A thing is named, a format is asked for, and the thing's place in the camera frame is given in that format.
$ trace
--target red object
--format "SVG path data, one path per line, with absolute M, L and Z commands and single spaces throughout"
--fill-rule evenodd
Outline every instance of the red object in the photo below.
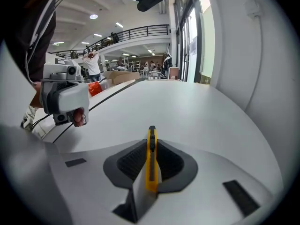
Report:
M 102 88 L 98 82 L 89 83 L 89 92 L 91 96 L 95 96 L 96 94 L 102 92 Z

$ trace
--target white shirt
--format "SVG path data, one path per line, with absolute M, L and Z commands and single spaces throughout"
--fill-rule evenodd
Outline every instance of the white shirt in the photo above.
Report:
M 96 54 L 92 59 L 84 58 L 83 61 L 88 65 L 89 75 L 97 75 L 100 73 L 98 65 L 99 55 Z

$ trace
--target white wall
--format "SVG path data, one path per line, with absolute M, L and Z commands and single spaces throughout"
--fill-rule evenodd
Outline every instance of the white wall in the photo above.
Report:
M 128 14 L 121 19 L 123 30 L 139 28 L 150 25 L 169 24 L 168 14 L 159 14 L 156 9 L 140 12 L 135 7 L 134 14 Z
M 112 24 L 119 22 L 123 25 L 123 30 L 132 28 L 155 25 L 155 24 L 169 24 L 168 15 L 159 14 L 156 7 L 151 8 L 147 12 L 140 12 L 136 8 L 136 3 L 128 3 L 120 6 L 118 9 L 112 11 L 102 11 L 102 15 L 95 20 L 95 22 L 76 31 L 74 36 L 77 38 L 69 47 L 69 49 L 85 48 L 81 42 L 89 38 L 95 32 L 103 30 L 100 34 L 105 34 L 107 31 L 112 30 Z
M 246 1 L 210 0 L 216 36 L 211 85 L 258 126 L 288 185 L 300 153 L 299 41 L 274 0 L 256 0 L 262 9 L 261 47 L 259 20 L 247 17 Z
M 174 4 L 169 0 L 169 21 L 171 30 L 171 46 L 169 53 L 172 56 L 172 64 L 174 67 L 178 67 L 177 61 L 177 35 L 176 35 L 176 21 L 175 21 L 175 10 Z
M 99 54 L 112 53 L 116 50 L 121 50 L 124 48 L 129 48 L 132 46 L 138 45 L 150 45 L 150 44 L 168 44 L 170 43 L 170 35 L 161 35 L 161 36 L 149 36 L 149 37 L 139 37 L 124 42 L 118 42 L 116 44 L 110 45 L 99 50 Z

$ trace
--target black slot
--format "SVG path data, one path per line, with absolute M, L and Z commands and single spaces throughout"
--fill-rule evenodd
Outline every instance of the black slot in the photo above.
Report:
M 179 192 L 197 175 L 198 165 L 192 156 L 159 139 L 156 159 L 162 177 L 162 183 L 157 186 L 158 193 Z
M 85 162 L 86 162 L 85 159 L 80 158 L 80 159 L 75 159 L 75 160 L 67 161 L 67 162 L 65 162 L 65 164 L 67 165 L 67 167 L 73 167 L 73 166 L 76 166 L 76 165 L 79 165 L 79 164 L 85 163 Z
M 125 156 L 119 158 L 117 161 L 118 168 L 132 181 L 136 179 L 145 164 L 146 151 L 147 147 L 145 145 L 141 145 Z
M 223 186 L 245 217 L 249 216 L 259 208 L 257 202 L 254 201 L 237 180 L 224 182 Z

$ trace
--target yellow utility knife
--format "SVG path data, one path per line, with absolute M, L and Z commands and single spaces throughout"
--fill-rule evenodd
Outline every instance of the yellow utility knife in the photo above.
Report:
M 155 126 L 148 131 L 147 160 L 146 160 L 146 189 L 156 193 L 158 186 L 157 133 Z

